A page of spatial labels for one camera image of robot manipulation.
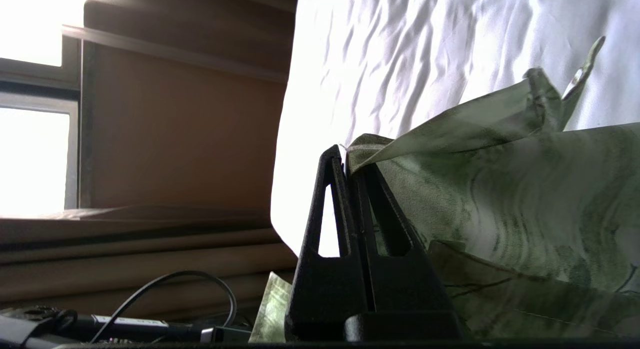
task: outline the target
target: white bed sheet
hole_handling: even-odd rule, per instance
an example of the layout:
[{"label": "white bed sheet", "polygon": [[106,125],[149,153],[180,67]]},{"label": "white bed sheet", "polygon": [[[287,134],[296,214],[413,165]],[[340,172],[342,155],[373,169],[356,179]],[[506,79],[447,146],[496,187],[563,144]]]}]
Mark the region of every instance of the white bed sheet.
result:
[{"label": "white bed sheet", "polygon": [[[397,138],[542,67],[562,94],[599,53],[567,130],[640,122],[640,0],[298,0],[271,221],[298,254],[320,154]],[[330,201],[320,253],[338,256]]]}]

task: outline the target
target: curtain fold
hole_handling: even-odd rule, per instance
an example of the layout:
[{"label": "curtain fold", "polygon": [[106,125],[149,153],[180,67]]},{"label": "curtain fold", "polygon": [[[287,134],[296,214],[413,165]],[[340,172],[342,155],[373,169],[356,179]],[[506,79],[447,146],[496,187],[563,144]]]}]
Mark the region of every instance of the curtain fold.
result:
[{"label": "curtain fold", "polygon": [[[181,270],[221,278],[238,306],[248,308],[259,305],[270,271],[293,276],[296,256],[252,217],[140,213],[142,220],[131,219],[137,215],[130,208],[0,219],[0,308],[47,305],[110,315],[142,285]],[[228,310],[228,302],[215,283],[177,278],[149,290],[126,316],[201,317]]]}]

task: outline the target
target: black cable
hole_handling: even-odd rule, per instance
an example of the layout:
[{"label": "black cable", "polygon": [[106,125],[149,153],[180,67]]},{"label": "black cable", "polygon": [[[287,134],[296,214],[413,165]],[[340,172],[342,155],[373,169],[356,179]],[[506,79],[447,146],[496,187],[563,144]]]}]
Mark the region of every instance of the black cable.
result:
[{"label": "black cable", "polygon": [[162,283],[168,281],[169,279],[173,279],[173,278],[176,278],[176,277],[182,277],[182,276],[196,276],[196,277],[205,278],[205,279],[208,279],[210,281],[213,281],[214,283],[217,283],[217,285],[219,285],[220,288],[222,288],[222,290],[224,290],[226,292],[226,295],[229,297],[229,302],[231,303],[231,308],[229,310],[229,315],[226,318],[226,321],[224,322],[224,326],[228,326],[229,324],[234,322],[234,320],[236,319],[236,311],[238,310],[238,302],[236,301],[236,296],[234,296],[233,292],[231,291],[231,288],[229,288],[227,283],[225,283],[224,281],[220,280],[220,278],[218,278],[217,276],[213,276],[211,274],[205,273],[204,271],[197,271],[197,270],[176,271],[175,273],[163,275],[163,276],[160,276],[160,278],[156,278],[156,279],[153,279],[153,280],[149,281],[144,286],[142,286],[140,289],[138,289],[137,292],[134,292],[133,295],[128,297],[128,299],[126,299],[122,303],[122,305],[118,308],[118,310],[116,310],[113,313],[113,315],[111,315],[111,319],[109,319],[109,321],[105,322],[105,324],[102,326],[102,328],[100,328],[100,330],[98,330],[98,333],[96,333],[96,335],[93,337],[93,339],[91,339],[89,341],[89,344],[94,344],[100,338],[100,336],[102,336],[103,333],[107,329],[109,329],[110,326],[112,326],[114,324],[116,319],[118,319],[118,317],[120,315],[122,315],[122,313],[125,310],[127,310],[127,308],[129,306],[131,306],[131,304],[133,304],[138,298],[140,298],[142,296],[142,294],[146,293],[148,290],[150,290],[154,286],[162,284]]}]

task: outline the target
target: green floral fabric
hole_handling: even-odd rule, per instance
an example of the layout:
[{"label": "green floral fabric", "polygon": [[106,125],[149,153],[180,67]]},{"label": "green floral fabric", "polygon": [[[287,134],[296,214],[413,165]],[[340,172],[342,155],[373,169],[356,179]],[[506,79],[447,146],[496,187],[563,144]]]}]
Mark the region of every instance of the green floral fabric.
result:
[{"label": "green floral fabric", "polygon": [[478,337],[640,335],[640,123],[563,131],[603,41],[564,96],[534,68],[347,150],[349,170],[375,163],[421,244],[439,248]]},{"label": "green floral fabric", "polygon": [[270,272],[258,315],[249,337],[250,343],[284,343],[284,316],[287,312],[291,284]]}]

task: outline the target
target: window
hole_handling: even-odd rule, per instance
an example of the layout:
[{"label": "window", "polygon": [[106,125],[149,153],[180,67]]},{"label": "window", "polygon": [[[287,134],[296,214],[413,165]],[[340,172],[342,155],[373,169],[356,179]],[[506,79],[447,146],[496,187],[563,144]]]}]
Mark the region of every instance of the window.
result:
[{"label": "window", "polygon": [[78,101],[0,93],[0,217],[76,208]]},{"label": "window", "polygon": [[0,217],[77,208],[85,0],[0,0]]}]

